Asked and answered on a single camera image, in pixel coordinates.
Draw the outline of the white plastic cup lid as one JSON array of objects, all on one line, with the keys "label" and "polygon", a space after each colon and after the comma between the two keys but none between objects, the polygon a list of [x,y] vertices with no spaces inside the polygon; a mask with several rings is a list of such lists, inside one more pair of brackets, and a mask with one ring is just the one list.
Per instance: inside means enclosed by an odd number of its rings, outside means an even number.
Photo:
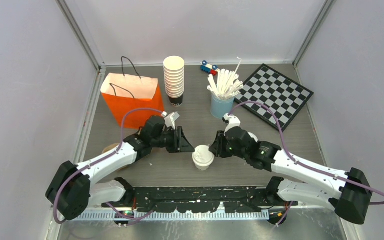
[{"label": "white plastic cup lid", "polygon": [[214,154],[210,152],[208,145],[199,145],[195,148],[194,153],[192,154],[192,160],[195,163],[206,165],[212,164],[214,161]]}]

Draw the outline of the white paper coffee cup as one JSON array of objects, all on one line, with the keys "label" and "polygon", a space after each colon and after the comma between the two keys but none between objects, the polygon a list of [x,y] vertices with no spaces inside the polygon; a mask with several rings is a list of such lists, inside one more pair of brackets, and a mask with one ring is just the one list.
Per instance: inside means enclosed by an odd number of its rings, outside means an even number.
[{"label": "white paper coffee cup", "polygon": [[198,170],[200,171],[206,171],[212,164],[198,164],[198,163],[195,163],[195,166]]}]

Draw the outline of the stack of paper cups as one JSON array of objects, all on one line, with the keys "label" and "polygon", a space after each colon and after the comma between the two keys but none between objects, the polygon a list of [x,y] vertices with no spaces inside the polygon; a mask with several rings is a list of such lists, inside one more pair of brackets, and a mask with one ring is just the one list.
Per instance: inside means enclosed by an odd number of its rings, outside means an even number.
[{"label": "stack of paper cups", "polygon": [[184,101],[185,61],[180,56],[168,56],[163,61],[165,92],[170,103],[179,107]]}]

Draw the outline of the stack of white lids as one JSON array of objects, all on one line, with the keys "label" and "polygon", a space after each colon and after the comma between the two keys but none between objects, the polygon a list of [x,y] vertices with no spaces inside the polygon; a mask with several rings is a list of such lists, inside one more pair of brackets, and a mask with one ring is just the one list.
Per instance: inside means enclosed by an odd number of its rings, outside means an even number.
[{"label": "stack of white lids", "polygon": [[251,133],[251,132],[248,132],[248,135],[249,135],[252,139],[254,139],[255,142],[258,142],[258,141],[259,141],[259,139],[257,138],[257,136],[256,136],[255,134],[253,134],[253,133]]}]

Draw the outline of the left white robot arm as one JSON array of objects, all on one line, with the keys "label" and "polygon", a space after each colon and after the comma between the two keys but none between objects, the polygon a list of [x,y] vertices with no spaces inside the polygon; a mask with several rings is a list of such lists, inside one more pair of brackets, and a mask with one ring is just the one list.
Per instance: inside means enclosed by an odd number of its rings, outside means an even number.
[{"label": "left white robot arm", "polygon": [[175,126],[176,112],[153,115],[139,130],[126,137],[116,147],[85,162],[60,165],[45,197],[66,220],[73,220],[88,207],[116,202],[128,207],[134,199],[133,187],[123,178],[109,182],[101,180],[113,172],[134,164],[151,154],[154,148],[166,149],[170,154],[192,153],[183,128]]}]

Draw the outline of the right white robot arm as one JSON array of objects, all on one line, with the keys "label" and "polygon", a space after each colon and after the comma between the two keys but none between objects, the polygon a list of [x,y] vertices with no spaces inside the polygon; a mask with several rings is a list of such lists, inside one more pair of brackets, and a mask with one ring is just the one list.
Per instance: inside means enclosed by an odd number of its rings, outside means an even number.
[{"label": "right white robot arm", "polygon": [[298,156],[289,157],[280,146],[257,141],[240,127],[219,130],[209,151],[216,157],[238,157],[257,170],[280,174],[273,177],[265,192],[271,205],[307,202],[332,210],[357,225],[365,223],[372,191],[363,171],[328,168]]}]

